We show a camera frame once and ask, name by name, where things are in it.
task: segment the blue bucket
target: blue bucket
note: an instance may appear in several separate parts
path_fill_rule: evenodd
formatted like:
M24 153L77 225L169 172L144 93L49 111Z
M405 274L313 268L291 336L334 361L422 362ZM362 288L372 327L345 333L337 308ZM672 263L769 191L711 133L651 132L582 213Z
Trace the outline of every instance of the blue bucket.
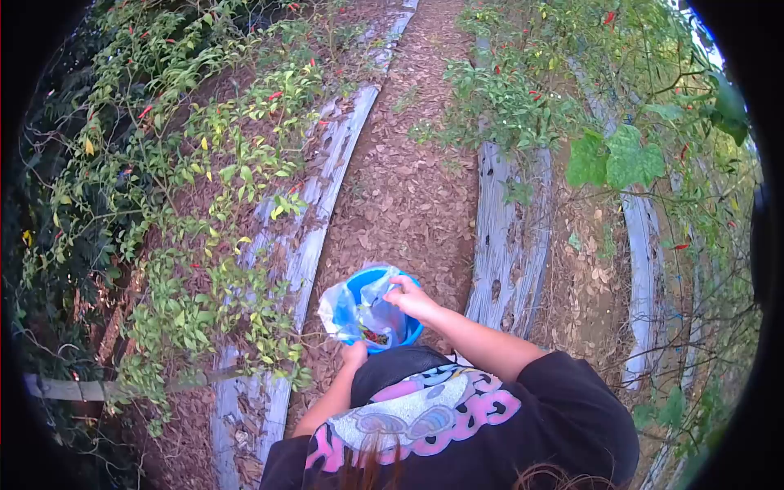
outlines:
M357 272L356 274L354 274L353 276L348 278L348 281L346 281L346 286L348 286L348 289L349 289L349 291L351 291L351 294L354 295L354 301L356 301L357 304L359 304L362 301L362 298L360 296L360 290L362 289L362 287L366 286L366 285L368 285L368 284L370 284L370 283L372 283L374 281L378 281L381 277L383 277L384 274L387 273L388 270L389 270L389 267L383 267L383 266L381 266L381 267L370 267L368 269L360 270L359 272ZM406 274L402 270L401 270L400 273L403 274L403 275L409 276L408 274ZM414 284L419 286L419 281L417 281L415 278L411 278L411 280L414 281ZM335 317L333 318L333 321L337 325L345 325L347 323L347 320L343 320L343 321L341 321L341 320L346 318L346 316L347 315L344 314L342 311L336 310L335 311ZM419 323L419 320L417 320L416 318L413 318L413 317L409 317L408 315L405 315L405 332L406 332L406 336L405 336L405 339L402 342L400 342L400 345L408 346L408 345L413 344L414 341L419 338L419 335L422 333L422 330L423 330L423 327L422 327L422 324ZM354 343L353 340L341 340L341 342L343 342L345 344L348 344L348 345L351 345L351 344ZM368 348L368 354L378 354L379 352L384 352L384 349L371 349L371 348Z

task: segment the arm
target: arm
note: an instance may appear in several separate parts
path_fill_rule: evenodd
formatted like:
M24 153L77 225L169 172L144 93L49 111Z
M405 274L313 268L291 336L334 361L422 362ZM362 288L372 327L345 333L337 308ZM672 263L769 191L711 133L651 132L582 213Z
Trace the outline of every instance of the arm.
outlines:
M399 275L390 282L399 284L384 299L403 313L438 332L471 364L513 383L525 366L545 355L527 340L479 325L455 311L439 307L411 278Z
M296 424L292 437L313 435L329 417L348 410L351 384L359 367L367 361L368 350L364 342L355 342L354 345L344 346L342 354L343 367L332 380L332 385L324 396L319 398Z

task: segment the dirt path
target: dirt path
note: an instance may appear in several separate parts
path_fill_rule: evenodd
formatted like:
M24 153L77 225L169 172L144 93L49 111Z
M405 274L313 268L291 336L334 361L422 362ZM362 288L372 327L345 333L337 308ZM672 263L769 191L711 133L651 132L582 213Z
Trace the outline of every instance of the dirt path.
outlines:
M339 367L340 344L323 341L315 315L329 286L365 262L387 262L417 277L441 305L463 311L474 257L476 154L443 151L410 140L408 128L434 120L450 97L445 59L466 59L470 39L457 30L460 0L420 0L401 38L370 118L343 181L321 253L303 339L314 382L292 394L289 429L329 387ZM447 352L443 340L423 341Z

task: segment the hair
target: hair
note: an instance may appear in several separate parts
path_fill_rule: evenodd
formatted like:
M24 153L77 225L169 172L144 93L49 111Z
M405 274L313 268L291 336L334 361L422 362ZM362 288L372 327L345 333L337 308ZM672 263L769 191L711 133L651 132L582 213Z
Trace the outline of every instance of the hair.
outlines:
M315 490L322 488L320 483L324 481L335 482L326 488L339 490L402 490L398 483L403 474L401 464L400 443L395 445L394 463L392 478L384 482L381 476L382 464L378 461L379 448L378 438L370 444L364 445L357 453L357 464L353 464L355 451L350 448L343 450L343 461L345 462L337 472L337 475L326 476L324 472L319 472L316 478ZM517 480L512 484L510 490L625 490L628 485L614 485L604 477L592 477L590 475L579 475L569 477L559 466L539 463L529 467L522 473L518 472Z

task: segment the plastic bag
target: plastic bag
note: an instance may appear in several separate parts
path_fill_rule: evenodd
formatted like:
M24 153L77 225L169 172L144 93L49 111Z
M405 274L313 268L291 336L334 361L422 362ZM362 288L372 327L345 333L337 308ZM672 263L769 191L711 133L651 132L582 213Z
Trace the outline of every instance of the plastic bag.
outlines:
M360 288L359 303L345 281L324 291L318 316L332 338L341 342L364 340L369 348L380 350L396 347L405 340L405 314L383 299L387 292L399 287L389 280L399 275L400 269L392 266L386 269L381 278Z

